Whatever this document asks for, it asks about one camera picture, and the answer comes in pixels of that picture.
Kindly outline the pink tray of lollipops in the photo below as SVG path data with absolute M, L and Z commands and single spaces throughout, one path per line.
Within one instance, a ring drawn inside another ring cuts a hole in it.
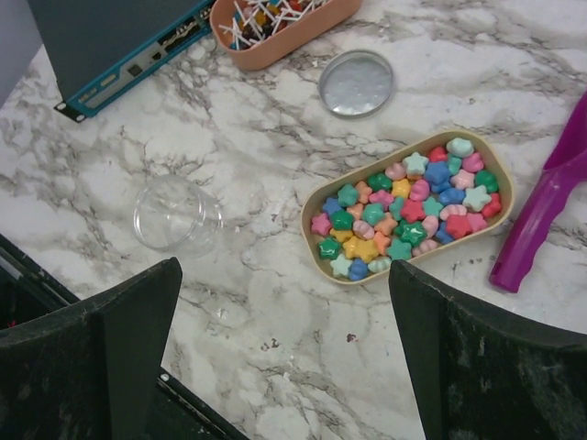
M 210 26 L 244 72 L 260 71 L 352 17 L 361 1 L 217 1 Z

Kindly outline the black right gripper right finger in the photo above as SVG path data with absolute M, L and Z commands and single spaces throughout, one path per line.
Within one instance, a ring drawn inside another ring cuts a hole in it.
M 583 439 L 586 336 L 392 263 L 389 289 L 428 439 Z

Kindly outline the beige tray of star candies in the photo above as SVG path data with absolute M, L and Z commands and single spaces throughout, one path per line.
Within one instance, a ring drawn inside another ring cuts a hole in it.
M 360 285 L 394 260 L 422 260 L 489 233 L 513 201 L 490 145 L 450 130 L 316 189 L 302 209 L 302 235 L 323 275 Z

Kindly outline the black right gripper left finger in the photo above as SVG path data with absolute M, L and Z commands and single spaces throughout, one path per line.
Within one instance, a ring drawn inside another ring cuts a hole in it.
M 137 439 L 171 329 L 177 258 L 1 333 L 4 439 Z

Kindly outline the silver round jar lid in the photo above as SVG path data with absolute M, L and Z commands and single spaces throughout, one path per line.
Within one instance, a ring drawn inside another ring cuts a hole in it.
M 369 116 L 384 107 L 394 92 L 392 65 L 383 55 L 354 49 L 333 58 L 317 83 L 319 98 L 334 116 Z

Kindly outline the purple plastic scoop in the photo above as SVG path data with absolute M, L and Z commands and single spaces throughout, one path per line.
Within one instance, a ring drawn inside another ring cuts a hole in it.
M 489 275 L 493 286 L 518 292 L 551 224 L 565 208 L 572 190 L 585 181 L 586 97 L 582 96 L 494 262 Z

